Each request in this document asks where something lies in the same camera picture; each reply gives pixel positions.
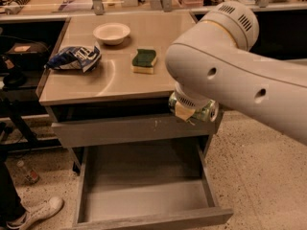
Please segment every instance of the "crumpled bag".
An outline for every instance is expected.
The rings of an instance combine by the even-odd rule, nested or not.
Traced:
[[[99,48],[95,45],[93,50],[83,46],[69,46],[60,50],[51,57],[45,64],[45,68],[54,70],[76,70],[86,71],[96,67],[98,59],[101,57]]]

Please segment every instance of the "drawer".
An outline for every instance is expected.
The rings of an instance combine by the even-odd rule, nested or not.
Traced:
[[[85,148],[73,227],[186,229],[224,224],[198,138]]]
[[[222,116],[221,111],[214,123],[191,124],[165,113],[53,123],[52,129],[65,148],[76,148],[214,134]]]

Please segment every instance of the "countertop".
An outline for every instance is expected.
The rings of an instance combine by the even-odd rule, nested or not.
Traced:
[[[169,96],[175,81],[164,64],[169,45],[195,21],[188,11],[147,11],[114,13],[102,16],[72,17],[60,48],[93,48],[93,30],[100,24],[119,22],[128,25],[130,36],[118,46],[101,45],[102,58],[90,72],[51,70],[39,102],[42,105],[80,104],[135,98]],[[156,50],[154,74],[137,74],[131,62],[138,48]]]

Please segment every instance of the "vent grille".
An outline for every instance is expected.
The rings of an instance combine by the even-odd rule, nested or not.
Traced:
[[[231,7],[231,6],[228,6],[228,5],[222,5],[220,8],[219,8],[219,11],[220,12],[227,12],[229,14],[231,14],[232,12],[235,11],[235,8]]]
[[[242,14],[238,20],[246,31],[248,31],[251,28],[251,23],[245,15]]]
[[[179,97],[179,100],[182,104],[185,104],[185,105],[190,106],[190,107],[195,107],[194,103],[192,103],[191,101],[189,101],[189,100],[187,100],[183,97]]]

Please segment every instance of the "scouring pad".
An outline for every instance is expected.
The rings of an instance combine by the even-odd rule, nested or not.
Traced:
[[[156,63],[155,50],[138,49],[137,55],[132,61],[133,73],[154,73],[154,64]]]

